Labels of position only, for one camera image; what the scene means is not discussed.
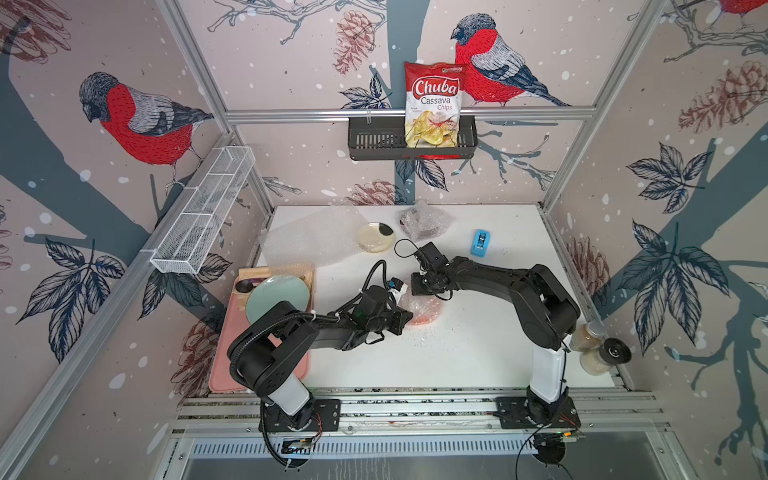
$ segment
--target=metal grate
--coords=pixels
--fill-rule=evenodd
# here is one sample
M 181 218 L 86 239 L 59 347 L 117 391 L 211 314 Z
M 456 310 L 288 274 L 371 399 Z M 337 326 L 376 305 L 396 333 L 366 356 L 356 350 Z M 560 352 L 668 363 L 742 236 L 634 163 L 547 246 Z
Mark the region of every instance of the metal grate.
M 253 168 L 249 147 L 224 147 L 150 261 L 162 273 L 195 274 Z
M 484 435 L 418 435 L 378 437 L 324 437 L 311 451 L 313 458 L 344 459 L 402 456 L 523 455 L 537 452 L 528 433 Z M 282 438 L 271 438 L 278 449 Z M 198 439 L 190 458 L 268 458 L 261 437 L 252 439 Z M 286 455 L 300 457 L 303 455 Z

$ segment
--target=jar lid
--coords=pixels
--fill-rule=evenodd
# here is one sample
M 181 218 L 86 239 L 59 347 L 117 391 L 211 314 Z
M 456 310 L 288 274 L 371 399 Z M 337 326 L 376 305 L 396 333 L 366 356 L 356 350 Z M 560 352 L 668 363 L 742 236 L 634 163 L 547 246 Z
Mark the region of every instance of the jar lid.
M 592 320 L 587 324 L 587 331 L 595 338 L 604 339 L 608 336 L 608 332 L 605 331 L 605 326 L 600 320 Z
M 629 347 L 619 339 L 605 339 L 598 352 L 600 358 L 608 365 L 621 365 L 632 360 Z

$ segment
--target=blue tape dispenser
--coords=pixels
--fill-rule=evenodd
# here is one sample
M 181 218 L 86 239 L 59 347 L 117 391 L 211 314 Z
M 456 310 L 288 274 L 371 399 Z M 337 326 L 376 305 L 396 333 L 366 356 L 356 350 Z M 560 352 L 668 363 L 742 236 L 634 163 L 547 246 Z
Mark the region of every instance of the blue tape dispenser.
M 485 230 L 478 230 L 475 233 L 475 242 L 472 244 L 472 255 L 476 257 L 485 257 L 485 251 L 488 249 L 488 242 L 491 241 L 491 234 Z

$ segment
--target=light green plate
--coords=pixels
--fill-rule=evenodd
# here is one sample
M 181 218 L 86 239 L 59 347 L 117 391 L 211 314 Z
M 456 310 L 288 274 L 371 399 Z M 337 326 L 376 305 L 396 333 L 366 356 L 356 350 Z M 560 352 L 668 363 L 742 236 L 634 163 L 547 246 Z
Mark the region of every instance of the light green plate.
M 253 289 L 245 306 L 245 316 L 253 325 L 264 313 L 288 300 L 297 310 L 304 311 L 310 304 L 310 289 L 298 277 L 293 275 L 275 275 L 264 280 Z

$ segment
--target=bullfinch illustration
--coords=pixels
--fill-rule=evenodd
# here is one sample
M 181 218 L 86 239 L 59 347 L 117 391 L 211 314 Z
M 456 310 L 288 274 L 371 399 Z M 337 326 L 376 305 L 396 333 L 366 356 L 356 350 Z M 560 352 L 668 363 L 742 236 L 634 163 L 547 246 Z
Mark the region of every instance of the bullfinch illustration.
M 704 1 L 705 0 L 693 0 L 692 2 L 681 5 L 680 9 L 692 7 L 697 3 Z M 723 13 L 737 13 L 741 17 L 741 28 L 739 28 L 739 30 L 742 30 L 744 28 L 753 26 L 744 23 L 744 15 L 757 7 L 765 5 L 768 3 L 768 0 L 716 0 L 716 3 L 720 5 L 720 14 L 717 16 L 717 18 L 715 18 L 715 21 L 712 22 L 708 28 L 712 28 L 712 26 L 715 25 L 715 22 L 720 20 L 720 17 L 723 16 Z
M 481 101 L 498 102 L 502 107 L 521 96 L 541 97 L 560 107 L 568 104 L 549 94 L 525 65 L 522 55 L 509 48 L 496 31 L 490 15 L 467 15 L 451 35 L 456 40 L 456 63 L 468 65 L 465 91 Z
M 214 116 L 199 108 L 184 107 L 165 95 L 145 94 L 120 83 L 103 71 L 91 74 L 80 86 L 80 102 L 88 121 L 98 119 L 104 129 L 133 158 L 152 165 L 171 165 L 176 180 L 176 161 L 192 148 L 194 131 Z

